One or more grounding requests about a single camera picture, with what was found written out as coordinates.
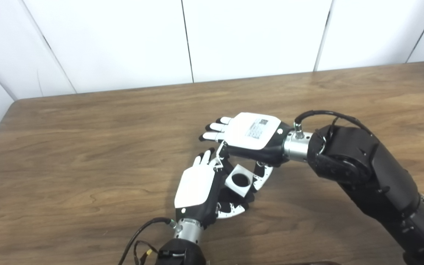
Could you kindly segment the white and black right hand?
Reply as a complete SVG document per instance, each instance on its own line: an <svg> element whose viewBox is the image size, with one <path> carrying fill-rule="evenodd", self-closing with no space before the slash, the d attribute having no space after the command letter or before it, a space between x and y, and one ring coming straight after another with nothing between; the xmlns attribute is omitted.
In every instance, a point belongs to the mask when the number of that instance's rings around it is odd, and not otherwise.
<svg viewBox="0 0 424 265"><path fill-rule="evenodd" d="M275 116L242 112L234 118L221 117L205 129L200 141L225 141L229 155L260 164L255 167L253 192L266 183L272 168L290 160L284 142L293 128Z"/></svg>

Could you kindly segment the white and black left hand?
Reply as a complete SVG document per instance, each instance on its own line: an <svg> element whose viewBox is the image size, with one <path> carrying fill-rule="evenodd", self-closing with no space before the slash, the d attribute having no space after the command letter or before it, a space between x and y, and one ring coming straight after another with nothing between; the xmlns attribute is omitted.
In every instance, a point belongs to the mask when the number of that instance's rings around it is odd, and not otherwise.
<svg viewBox="0 0 424 265"><path fill-rule="evenodd" d="M245 197L225 186L225 169L215 169L217 162L211 158L214 148L198 154L193 165L181 176L175 195L176 220L193 219L207 229L217 219L231 218L249 210L254 202L253 192Z"/></svg>

